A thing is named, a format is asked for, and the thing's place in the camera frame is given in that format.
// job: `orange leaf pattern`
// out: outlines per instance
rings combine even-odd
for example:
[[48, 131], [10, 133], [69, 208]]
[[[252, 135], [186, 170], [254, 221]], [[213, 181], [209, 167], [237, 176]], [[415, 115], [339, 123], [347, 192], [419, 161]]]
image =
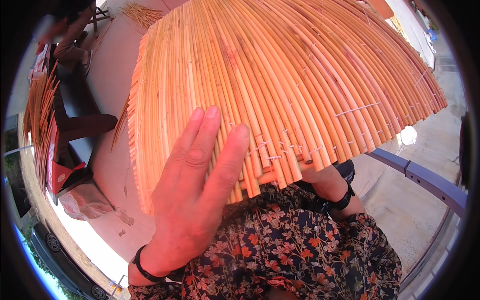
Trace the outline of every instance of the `orange leaf pattern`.
[[261, 191], [226, 206], [205, 252], [168, 275], [181, 284], [129, 286], [132, 300], [265, 299], [271, 286], [302, 299], [396, 298], [401, 263], [371, 216], [335, 223], [295, 184]]

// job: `car wheel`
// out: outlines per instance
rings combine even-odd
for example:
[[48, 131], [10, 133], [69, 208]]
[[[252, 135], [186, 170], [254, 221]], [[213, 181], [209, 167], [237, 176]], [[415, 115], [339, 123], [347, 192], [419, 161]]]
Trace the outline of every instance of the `car wheel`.
[[92, 286], [92, 295], [98, 300], [103, 300], [107, 297], [105, 291], [96, 284]]
[[59, 240], [57, 239], [56, 236], [49, 233], [49, 234], [47, 234], [47, 237], [45, 238], [45, 240], [46, 240], [47, 246], [50, 248], [50, 250], [52, 250], [53, 252], [58, 252], [58, 250], [60, 250], [60, 242], [59, 242]]

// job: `person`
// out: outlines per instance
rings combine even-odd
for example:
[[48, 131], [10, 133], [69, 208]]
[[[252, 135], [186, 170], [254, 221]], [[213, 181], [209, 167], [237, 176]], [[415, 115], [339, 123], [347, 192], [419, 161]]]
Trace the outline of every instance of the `person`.
[[225, 206], [250, 131], [232, 129], [205, 181], [220, 114], [197, 108], [175, 142], [152, 192], [156, 231], [129, 263], [132, 299], [395, 299], [400, 259], [332, 165], [302, 173], [315, 193], [267, 184]]
[[[84, 73], [87, 75], [92, 62], [92, 51], [76, 47], [74, 42], [80, 38], [85, 26], [95, 13], [95, 0], [61, 1], [52, 13], [54, 21], [49, 22], [48, 26], [43, 26], [44, 32], [39, 34], [36, 54], [43, 51], [45, 44], [56, 43], [56, 39], [60, 37], [61, 41], [55, 48], [53, 57], [69, 71], [73, 70], [75, 64], [81, 60]], [[44, 23], [48, 23], [48, 17], [51, 16], [46, 16]]]

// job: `car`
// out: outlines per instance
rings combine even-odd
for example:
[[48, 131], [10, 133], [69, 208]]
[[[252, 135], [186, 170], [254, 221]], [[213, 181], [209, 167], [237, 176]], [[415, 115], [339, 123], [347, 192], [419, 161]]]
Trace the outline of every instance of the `car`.
[[107, 298], [107, 293], [85, 274], [59, 239], [41, 222], [33, 227], [32, 243], [43, 262], [68, 290], [89, 300]]

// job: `dirt ground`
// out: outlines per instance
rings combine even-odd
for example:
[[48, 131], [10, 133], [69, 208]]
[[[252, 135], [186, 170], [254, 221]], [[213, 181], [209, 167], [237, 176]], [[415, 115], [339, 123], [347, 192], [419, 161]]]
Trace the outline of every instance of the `dirt ground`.
[[[22, 132], [23, 114], [18, 115], [18, 132]], [[19, 136], [19, 146], [23, 147], [27, 144], [23, 138]], [[53, 210], [48, 199], [42, 194], [40, 186], [35, 176], [34, 158], [31, 149], [20, 151], [21, 169], [25, 183], [28, 199], [32, 207], [35, 209], [38, 219], [46, 225], [48, 222], [53, 229], [55, 235], [68, 254], [76, 261], [76, 263], [92, 278], [99, 286], [101, 286], [108, 294], [113, 292], [110, 286], [110, 279], [100, 271], [75, 243], [70, 234], [63, 227], [57, 214]]]

